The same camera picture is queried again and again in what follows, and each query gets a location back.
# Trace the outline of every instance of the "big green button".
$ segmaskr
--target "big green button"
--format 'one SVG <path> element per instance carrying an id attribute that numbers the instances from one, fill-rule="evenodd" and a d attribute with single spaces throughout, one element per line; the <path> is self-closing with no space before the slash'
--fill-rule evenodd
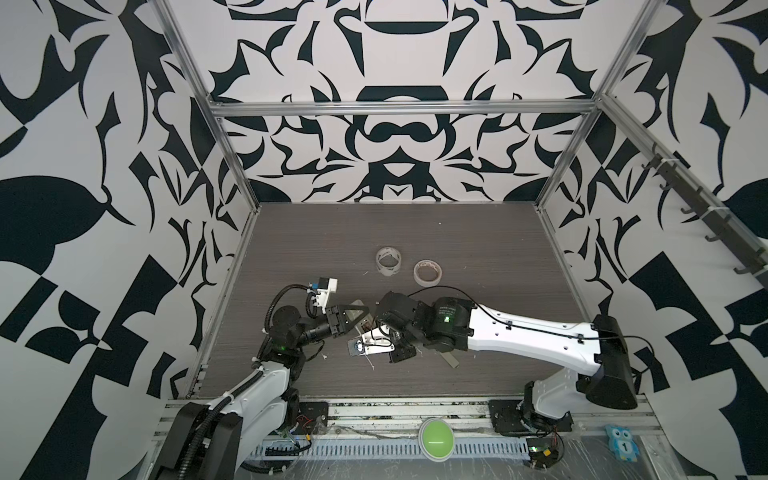
<path id="1" fill-rule="evenodd" d="M 427 420 L 421 434 L 422 448 L 428 456 L 439 460 L 453 452 L 453 431 L 439 419 Z"/>

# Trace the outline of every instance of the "wooden table surface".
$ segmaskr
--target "wooden table surface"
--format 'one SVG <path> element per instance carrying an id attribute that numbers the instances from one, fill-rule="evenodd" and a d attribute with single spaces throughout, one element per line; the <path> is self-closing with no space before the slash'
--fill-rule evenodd
<path id="1" fill-rule="evenodd" d="M 397 248 L 395 276 L 376 271 L 384 246 Z M 388 291 L 411 293 L 418 260 L 443 269 L 442 285 L 456 286 L 494 309 L 555 322 L 580 321 L 541 222 L 531 204 L 264 204 L 211 352 L 201 396 L 218 396 L 250 370 L 263 333 L 266 308 L 290 283 L 339 279 L 335 303 L 360 299 L 375 311 Z M 304 311 L 306 294 L 292 290 L 279 304 Z M 419 299 L 461 296 L 433 289 Z M 387 354 L 349 356 L 355 332 L 328 339 L 322 355 L 304 367 L 295 387 L 303 396 L 514 395 L 525 383 L 559 367 L 499 352 L 454 351 L 452 369 L 427 349 L 389 363 Z M 315 347 L 305 350 L 309 356 Z"/>

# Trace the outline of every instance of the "tape roll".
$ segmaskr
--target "tape roll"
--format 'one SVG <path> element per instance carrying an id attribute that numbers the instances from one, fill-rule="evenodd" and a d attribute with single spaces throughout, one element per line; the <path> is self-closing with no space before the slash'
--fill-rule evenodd
<path id="1" fill-rule="evenodd" d="M 419 275 L 419 270 L 422 268 L 434 270 L 435 277 L 431 280 L 425 280 L 424 278 L 421 278 Z M 434 260 L 420 260 L 416 262 L 416 265 L 413 267 L 413 279 L 416 280 L 416 283 L 421 286 L 435 286 L 440 283 L 440 279 L 442 279 L 442 268 L 440 268 L 438 263 Z"/>
<path id="2" fill-rule="evenodd" d="M 400 271 L 400 260 L 400 252 L 396 248 L 384 247 L 376 253 L 376 269 L 383 276 L 392 276 Z"/>

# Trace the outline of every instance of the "black and white patterned wall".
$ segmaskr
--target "black and white patterned wall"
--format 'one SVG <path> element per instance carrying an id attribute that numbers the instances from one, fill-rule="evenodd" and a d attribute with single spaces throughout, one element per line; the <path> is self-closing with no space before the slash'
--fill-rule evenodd
<path id="1" fill-rule="evenodd" d="M 590 98 L 642 2 L 171 3 L 226 103 Z M 230 118 L 227 129 L 261 201 L 534 200 L 576 117 Z"/>
<path id="2" fill-rule="evenodd" d="M 261 201 L 535 200 L 578 114 L 228 118 Z"/>
<path id="3" fill-rule="evenodd" d="M 144 0 L 4 2 L 0 38 L 2 476 L 121 478 L 249 207 Z"/>
<path id="4" fill-rule="evenodd" d="M 617 89 L 664 145 L 756 234 L 766 232 L 768 5 L 670 0 Z M 546 211 L 591 315 L 630 339 L 648 395 L 689 475 L 768 475 L 768 292 L 605 116 Z"/>

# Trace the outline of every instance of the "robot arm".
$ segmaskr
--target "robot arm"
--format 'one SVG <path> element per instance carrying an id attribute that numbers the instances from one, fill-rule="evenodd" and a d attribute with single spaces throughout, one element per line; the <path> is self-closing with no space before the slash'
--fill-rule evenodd
<path id="1" fill-rule="evenodd" d="M 306 318 L 294 306 L 274 312 L 267 319 L 271 326 L 255 371 L 218 399 L 205 405 L 190 402 L 179 411 L 154 463 L 152 480 L 231 480 L 267 435 L 293 428 L 299 394 L 292 384 L 306 361 L 302 347 L 344 335 L 369 312 L 357 305 L 328 307 L 335 279 L 320 279 L 308 291 L 323 313 Z M 359 312 L 355 318 L 353 311 Z M 553 323 L 470 300 L 443 297 L 430 306 L 389 292 L 379 302 L 375 322 L 389 327 L 387 335 L 395 346 L 389 353 L 392 362 L 415 356 L 414 345 L 423 345 L 439 352 L 495 350 L 564 366 L 546 380 L 530 382 L 524 400 L 502 412 L 504 417 L 516 415 L 506 425 L 522 429 L 497 427 L 499 415 L 492 415 L 503 435 L 546 431 L 555 425 L 563 431 L 569 409 L 579 402 L 613 409 L 637 406 L 627 347 L 610 317 L 599 316 L 593 323 Z"/>
<path id="2" fill-rule="evenodd" d="M 357 305 L 328 307 L 336 279 L 320 279 L 308 290 L 323 313 L 306 318 L 294 306 L 279 308 L 272 316 L 259 361 L 253 364 L 255 371 L 205 405 L 190 402 L 182 407 L 150 478 L 231 480 L 267 435 L 295 426 L 299 393 L 292 385 L 306 361 L 302 347 L 344 335 L 369 312 Z"/>
<path id="3" fill-rule="evenodd" d="M 431 306 L 389 292 L 379 302 L 376 322 L 388 325 L 395 349 L 391 362 L 415 356 L 413 345 L 439 352 L 495 350 L 564 367 L 530 382 L 518 406 L 530 430 L 550 429 L 579 403 L 611 409 L 637 407 L 629 357 L 616 319 L 555 323 L 500 312 L 470 300 L 443 297 Z"/>

